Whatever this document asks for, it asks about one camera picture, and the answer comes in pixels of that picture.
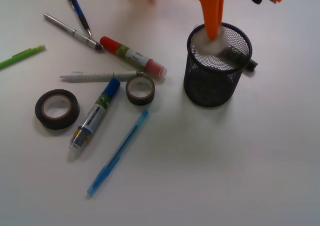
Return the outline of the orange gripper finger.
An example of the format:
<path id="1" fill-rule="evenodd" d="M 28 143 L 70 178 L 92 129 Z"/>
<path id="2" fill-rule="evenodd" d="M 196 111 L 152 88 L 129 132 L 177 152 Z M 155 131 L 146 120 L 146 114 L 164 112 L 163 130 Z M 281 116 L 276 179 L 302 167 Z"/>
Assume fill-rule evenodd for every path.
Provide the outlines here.
<path id="1" fill-rule="evenodd" d="M 218 0 L 199 0 L 202 7 L 204 26 L 209 39 L 215 40 L 218 35 Z"/>
<path id="2" fill-rule="evenodd" d="M 218 0 L 218 8 L 217 8 L 217 31 L 220 30 L 221 24 L 222 24 L 222 18 L 223 18 L 223 8 L 224 8 L 224 4 L 223 4 L 224 0 Z"/>

